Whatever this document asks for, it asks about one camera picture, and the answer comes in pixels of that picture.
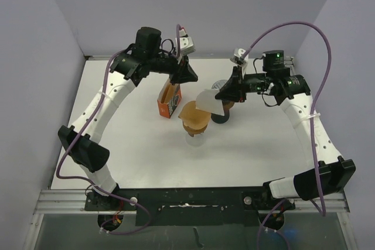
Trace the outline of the white paper coffee filter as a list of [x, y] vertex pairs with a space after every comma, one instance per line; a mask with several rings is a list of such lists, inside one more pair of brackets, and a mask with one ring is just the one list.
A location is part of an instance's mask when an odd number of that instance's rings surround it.
[[211, 114], [224, 116], [224, 108], [222, 100], [215, 98], [216, 94], [219, 93], [218, 89], [206, 89], [203, 90], [196, 97], [196, 109], [209, 112]]

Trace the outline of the orange coffee filter box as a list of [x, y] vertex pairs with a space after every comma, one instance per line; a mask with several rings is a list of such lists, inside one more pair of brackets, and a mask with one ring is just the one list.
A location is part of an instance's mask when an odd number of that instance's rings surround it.
[[170, 119], [181, 100], [180, 84], [172, 84], [170, 79], [167, 79], [157, 99], [160, 116]]

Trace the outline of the grey swirled glass dripper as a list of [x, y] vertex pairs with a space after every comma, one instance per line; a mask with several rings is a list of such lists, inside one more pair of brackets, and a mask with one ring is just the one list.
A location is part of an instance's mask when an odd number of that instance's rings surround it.
[[213, 90], [220, 90], [225, 84], [227, 80], [218, 80], [212, 85]]

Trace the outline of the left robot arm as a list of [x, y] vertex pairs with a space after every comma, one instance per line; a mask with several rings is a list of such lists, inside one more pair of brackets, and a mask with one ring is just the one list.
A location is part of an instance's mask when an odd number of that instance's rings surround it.
[[108, 210], [115, 208], [120, 198], [107, 166], [110, 151], [100, 140], [116, 110], [150, 73], [167, 74], [173, 85], [198, 80], [188, 58], [195, 45], [185, 28], [177, 25], [171, 51], [161, 45], [160, 30], [141, 27], [135, 42], [109, 59], [102, 86], [89, 106], [70, 126], [63, 125], [58, 131], [64, 157], [70, 156], [83, 169], [86, 175], [82, 179], [91, 184], [99, 194], [98, 202]]

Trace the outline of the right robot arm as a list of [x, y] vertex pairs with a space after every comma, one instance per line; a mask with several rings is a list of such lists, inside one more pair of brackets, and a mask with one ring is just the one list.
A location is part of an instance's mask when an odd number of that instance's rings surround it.
[[282, 198], [301, 198], [305, 201], [343, 190], [353, 176], [356, 166], [345, 160], [328, 136], [320, 115], [312, 109], [313, 96], [302, 75], [292, 75], [284, 64], [282, 50], [262, 54], [263, 71], [247, 74], [250, 59], [244, 49], [236, 49], [231, 61], [232, 74], [216, 94], [217, 100], [244, 102], [248, 93], [265, 94], [275, 98], [288, 117], [302, 146], [309, 170], [292, 177], [265, 183], [262, 204], [275, 208]]

